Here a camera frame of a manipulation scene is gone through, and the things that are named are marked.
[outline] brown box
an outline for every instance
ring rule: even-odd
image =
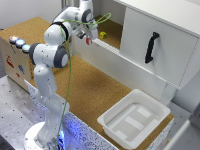
[[[6,74],[27,90],[24,79],[33,78],[33,66],[28,54],[0,37],[0,50]]]

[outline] white plastic bin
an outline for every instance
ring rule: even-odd
[[[98,118],[105,133],[126,149],[136,149],[169,115],[170,109],[133,90]]]

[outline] drawer knob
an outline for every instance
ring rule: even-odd
[[[151,37],[147,49],[147,54],[145,57],[145,63],[148,64],[153,60],[153,57],[151,57],[153,46],[154,46],[154,40],[157,39],[160,35],[156,32],[153,33],[153,36]]]

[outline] yellow-green wire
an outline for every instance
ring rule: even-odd
[[[101,24],[105,21],[107,21],[109,18],[111,17],[111,14],[110,13],[107,13],[105,14],[103,17],[101,17],[99,20],[96,21],[96,23],[83,23],[83,22],[78,22],[78,21],[75,21],[75,20],[64,20],[63,22],[67,22],[67,21],[71,21],[71,22],[77,22],[77,23],[80,23],[80,24],[85,24],[85,25],[96,25],[96,24]],[[56,146],[57,146],[57,141],[58,141],[58,138],[59,138],[59,133],[60,133],[60,128],[62,126],[62,123],[63,123],[63,119],[64,119],[64,113],[65,113],[65,109],[66,109],[66,106],[67,106],[67,101],[68,101],[68,98],[69,98],[69,91],[70,91],[70,81],[71,81],[71,55],[70,55],[70,50],[69,50],[69,45],[67,43],[67,40],[65,38],[65,34],[64,34],[64,31],[62,29],[62,27],[60,26],[60,30],[62,32],[62,36],[65,40],[65,46],[67,48],[67,51],[68,51],[68,54],[69,54],[69,82],[68,82],[68,91],[67,91],[67,98],[66,98],[66,102],[65,102],[65,105],[64,105],[64,110],[63,110],[63,113],[62,113],[62,119],[61,119],[61,122],[60,122],[60,126],[59,126],[59,130],[58,130],[58,134],[57,134],[57,139],[55,141],[55,147],[54,147],[54,150],[56,149]]]

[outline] yellow object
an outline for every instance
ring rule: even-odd
[[[106,37],[107,37],[106,32],[101,32],[101,33],[100,33],[100,38],[101,38],[101,39],[105,39]]]

